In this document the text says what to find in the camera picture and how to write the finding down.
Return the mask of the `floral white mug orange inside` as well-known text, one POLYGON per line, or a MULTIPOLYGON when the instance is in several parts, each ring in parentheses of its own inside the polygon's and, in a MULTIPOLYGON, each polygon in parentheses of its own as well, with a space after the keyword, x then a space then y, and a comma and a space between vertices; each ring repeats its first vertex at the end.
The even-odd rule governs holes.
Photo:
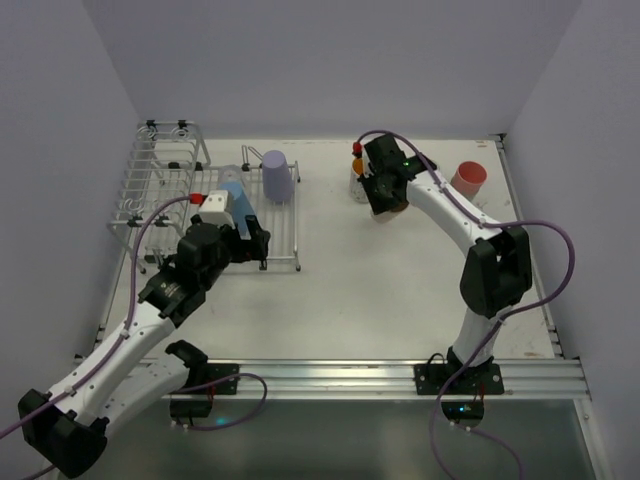
POLYGON ((361 178, 367 178, 370 175, 369 167, 362 157, 355 157, 351 163, 351 171, 349 178, 349 194, 350 197, 360 204, 367 204, 368 198, 364 190, 361 178))

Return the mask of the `beige plastic cup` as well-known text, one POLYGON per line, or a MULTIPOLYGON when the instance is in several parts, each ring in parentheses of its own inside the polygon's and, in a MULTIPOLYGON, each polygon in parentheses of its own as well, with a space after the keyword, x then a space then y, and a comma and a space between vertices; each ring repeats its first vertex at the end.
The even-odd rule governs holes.
POLYGON ((394 207, 385 212, 381 212, 379 214, 375 214, 373 211, 371 211, 370 216, 376 223, 385 224, 394 220, 396 217, 398 217, 401 213, 403 213, 407 209, 407 207, 408 207, 407 204, 401 204, 397 207, 394 207))

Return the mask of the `blue plastic cup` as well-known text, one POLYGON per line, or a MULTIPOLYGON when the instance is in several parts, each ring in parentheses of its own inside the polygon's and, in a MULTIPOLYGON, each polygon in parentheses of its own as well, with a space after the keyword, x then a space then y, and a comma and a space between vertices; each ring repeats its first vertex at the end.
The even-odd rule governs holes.
POLYGON ((237 230, 242 238, 250 236, 246 223, 247 216, 254 216, 255 211, 245 192, 241 182, 229 181, 219 185, 221 190, 228 191, 232 196, 232 219, 237 226, 237 230))

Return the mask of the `purple plastic cup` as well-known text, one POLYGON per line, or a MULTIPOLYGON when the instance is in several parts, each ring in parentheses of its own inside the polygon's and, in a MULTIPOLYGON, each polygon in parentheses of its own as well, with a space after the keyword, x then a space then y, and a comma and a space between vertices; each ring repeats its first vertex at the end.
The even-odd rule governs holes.
POLYGON ((263 155, 262 183, 264 194, 269 200, 278 203, 290 200, 294 185, 283 152, 270 150, 263 155))

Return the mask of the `pink plastic cup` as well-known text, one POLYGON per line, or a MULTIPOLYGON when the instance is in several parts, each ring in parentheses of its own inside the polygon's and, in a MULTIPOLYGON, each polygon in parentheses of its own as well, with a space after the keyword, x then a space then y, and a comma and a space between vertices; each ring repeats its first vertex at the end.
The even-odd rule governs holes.
POLYGON ((461 163, 451 179, 452 187, 468 200, 473 200, 487 180, 486 169, 479 163, 461 163))

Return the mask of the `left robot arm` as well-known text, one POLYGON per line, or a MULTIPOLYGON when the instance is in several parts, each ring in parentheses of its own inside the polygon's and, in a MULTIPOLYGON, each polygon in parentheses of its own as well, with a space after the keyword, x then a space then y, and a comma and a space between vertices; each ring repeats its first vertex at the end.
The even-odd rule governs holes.
POLYGON ((256 216, 245 220, 247 238, 232 226, 194 216, 175 254, 133 294, 119 328, 48 391, 31 389, 20 399, 24 439, 51 468, 77 478, 96 463, 118 427, 162 396, 199 390, 219 394, 241 377, 239 371, 209 376, 206 354, 186 341, 169 344, 148 367, 137 366, 204 304, 230 264, 266 263, 271 235, 256 216))

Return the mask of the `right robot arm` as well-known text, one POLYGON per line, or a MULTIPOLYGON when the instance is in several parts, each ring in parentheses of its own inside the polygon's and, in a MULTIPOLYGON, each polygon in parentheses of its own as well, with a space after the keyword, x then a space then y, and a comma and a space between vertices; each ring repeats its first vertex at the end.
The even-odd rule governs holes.
POLYGON ((532 287, 528 233, 500 228, 451 188, 437 165, 415 152, 407 156, 391 133, 358 139, 353 154, 362 162, 358 178, 373 215, 403 205, 425 213, 464 256, 459 282, 466 311, 460 332, 446 354, 414 367, 419 395, 501 395, 504 386, 493 349, 502 315, 532 287))

